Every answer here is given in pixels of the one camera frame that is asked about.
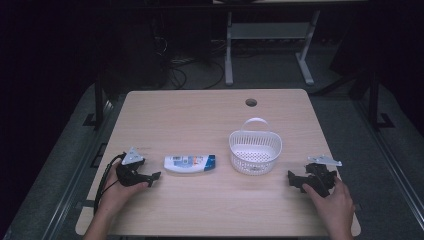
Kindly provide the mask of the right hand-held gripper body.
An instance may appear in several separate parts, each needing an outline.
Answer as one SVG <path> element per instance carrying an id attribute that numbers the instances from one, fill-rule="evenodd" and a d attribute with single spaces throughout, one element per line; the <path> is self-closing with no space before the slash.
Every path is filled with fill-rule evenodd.
<path id="1" fill-rule="evenodd" d="M 304 182 L 321 197 L 329 196 L 329 190 L 335 186 L 334 177 L 337 175 L 336 170 L 329 170 L 329 168 L 341 167 L 342 162 L 326 155 L 309 156 L 307 160 L 309 164 L 305 166 L 305 170 L 308 176 Z"/>

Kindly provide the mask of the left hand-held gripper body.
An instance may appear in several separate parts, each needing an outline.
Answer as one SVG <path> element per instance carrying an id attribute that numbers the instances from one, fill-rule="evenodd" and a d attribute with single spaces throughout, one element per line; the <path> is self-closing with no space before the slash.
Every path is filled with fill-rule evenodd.
<path id="1" fill-rule="evenodd" d="M 119 182 L 125 186 L 133 186 L 141 182 L 147 182 L 148 177 L 137 172 L 138 168 L 145 163 L 145 158 L 131 147 L 123 157 L 123 160 L 116 168 L 116 175 Z"/>

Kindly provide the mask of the white tube with blue cap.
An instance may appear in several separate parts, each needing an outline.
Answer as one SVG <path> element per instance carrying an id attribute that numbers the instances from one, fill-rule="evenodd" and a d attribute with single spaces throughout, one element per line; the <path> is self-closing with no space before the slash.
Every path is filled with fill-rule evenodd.
<path id="1" fill-rule="evenodd" d="M 164 168 L 179 174 L 194 174 L 213 170 L 216 166 L 215 155 L 166 156 Z"/>

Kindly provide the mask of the white plastic basket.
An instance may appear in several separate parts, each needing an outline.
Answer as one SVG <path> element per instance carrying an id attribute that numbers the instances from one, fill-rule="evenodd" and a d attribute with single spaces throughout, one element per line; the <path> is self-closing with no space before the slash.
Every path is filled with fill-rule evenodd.
<path id="1" fill-rule="evenodd" d="M 265 130 L 248 130 L 250 123 L 263 123 Z M 269 173 L 283 149 L 281 137 L 271 131 L 268 122 L 254 117 L 229 136 L 231 164 L 239 173 L 259 176 Z"/>

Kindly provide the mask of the person's left hand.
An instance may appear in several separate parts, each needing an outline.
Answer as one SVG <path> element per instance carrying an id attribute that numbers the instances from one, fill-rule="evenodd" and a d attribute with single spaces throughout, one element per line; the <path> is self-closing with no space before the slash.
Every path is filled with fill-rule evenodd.
<path id="1" fill-rule="evenodd" d="M 98 209 L 95 213 L 96 217 L 114 217 L 132 196 L 148 188 L 146 182 L 128 187 L 123 186 L 116 174 L 118 166 L 119 164 L 115 163 L 106 178 L 106 190 L 103 191 L 99 201 Z"/>

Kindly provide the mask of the person's right hand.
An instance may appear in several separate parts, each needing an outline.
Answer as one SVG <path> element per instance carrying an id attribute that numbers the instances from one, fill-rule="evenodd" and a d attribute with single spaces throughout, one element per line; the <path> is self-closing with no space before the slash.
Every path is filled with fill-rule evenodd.
<path id="1" fill-rule="evenodd" d="M 326 227 L 328 235 L 334 231 L 351 232 L 355 211 L 348 187 L 338 177 L 335 177 L 334 181 L 333 193 L 325 198 L 321 197 L 308 184 L 304 186 Z"/>

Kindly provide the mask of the black metal stand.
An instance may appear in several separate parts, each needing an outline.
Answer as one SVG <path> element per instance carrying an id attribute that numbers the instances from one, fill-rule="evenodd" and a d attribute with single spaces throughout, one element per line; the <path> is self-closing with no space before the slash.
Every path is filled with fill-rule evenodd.
<path id="1" fill-rule="evenodd" d="M 368 115 L 367 120 L 375 131 L 382 128 L 394 128 L 395 125 L 386 113 L 378 112 L 379 104 L 379 79 L 374 71 L 368 73 Z"/>
<path id="2" fill-rule="evenodd" d="M 95 112 L 88 114 L 84 120 L 84 126 L 91 126 L 95 131 L 99 130 L 105 121 L 109 99 L 105 90 L 105 80 L 98 75 L 94 83 Z"/>

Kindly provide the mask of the grey metal desk frame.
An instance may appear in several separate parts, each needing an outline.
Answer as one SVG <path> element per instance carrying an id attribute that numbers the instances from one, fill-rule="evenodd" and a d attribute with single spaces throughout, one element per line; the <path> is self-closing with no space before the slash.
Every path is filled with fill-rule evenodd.
<path id="1" fill-rule="evenodd" d="M 296 61 L 303 79 L 307 85 L 315 82 L 306 63 L 317 22 L 321 11 L 316 10 L 309 22 L 294 23 L 235 23 L 232 13 L 227 14 L 226 53 L 224 58 L 224 76 L 227 86 L 234 84 L 232 66 L 232 41 L 233 40 L 303 40 L 304 44 L 299 52 L 295 53 Z"/>

